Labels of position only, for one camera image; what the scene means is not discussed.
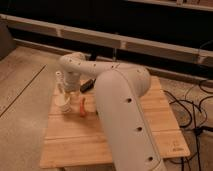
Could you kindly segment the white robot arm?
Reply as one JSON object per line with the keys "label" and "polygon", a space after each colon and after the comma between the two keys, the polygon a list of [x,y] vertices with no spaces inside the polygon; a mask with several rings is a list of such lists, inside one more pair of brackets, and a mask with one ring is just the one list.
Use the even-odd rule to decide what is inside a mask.
{"label": "white robot arm", "polygon": [[140,98],[151,86],[143,66],[88,61],[80,52],[59,59],[67,91],[77,88],[82,74],[96,79],[94,98],[116,171],[166,171]]}

